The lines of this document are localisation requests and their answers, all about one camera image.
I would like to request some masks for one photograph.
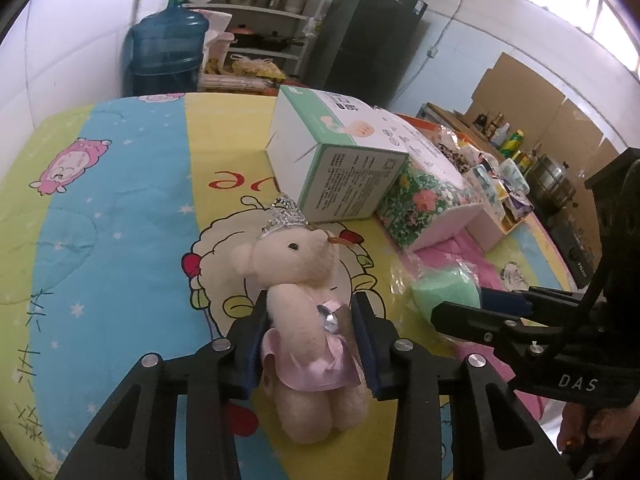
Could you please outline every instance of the pink dress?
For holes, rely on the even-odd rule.
[[[340,308],[339,301],[327,301],[324,304],[331,312]],[[262,339],[262,364],[267,359],[275,359],[275,370],[279,380],[292,390],[300,392],[323,392],[343,386],[360,384],[360,365],[349,350],[341,335],[324,332],[327,342],[326,354],[308,365],[300,364],[282,343],[276,328],[270,328]],[[271,378],[265,366],[265,387],[271,393]]]

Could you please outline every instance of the teddy bear ear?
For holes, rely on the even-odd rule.
[[[249,276],[255,272],[253,254],[254,245],[250,243],[240,244],[231,251],[231,265],[241,276]]]

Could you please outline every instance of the teddy bear leg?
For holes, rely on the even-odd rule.
[[[275,380],[273,399],[282,428],[298,444],[324,440],[332,428],[326,392],[299,392]]]
[[[345,431],[363,423],[367,418],[369,397],[369,390],[364,383],[329,391],[334,428]]]

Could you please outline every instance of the green floral box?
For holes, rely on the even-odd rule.
[[[416,251],[456,235],[483,206],[482,197],[433,144],[417,130],[408,132],[401,139],[410,159],[382,199],[378,216],[400,247]]]

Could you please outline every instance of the white tile wall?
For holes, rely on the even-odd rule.
[[[34,131],[26,87],[0,105],[0,182]]]
[[[425,1],[430,11],[424,19],[438,31],[460,2]],[[425,35],[399,88],[415,76],[434,41]],[[482,67],[492,67],[507,52],[584,108],[617,149],[640,146],[638,80],[606,49],[550,12],[526,0],[464,0],[443,45],[453,53],[440,49],[412,85],[396,95],[392,109],[415,114],[430,101],[449,108],[457,104],[464,111]]]
[[[0,44],[0,180],[55,113],[120,97],[127,30],[166,0],[31,0]]]

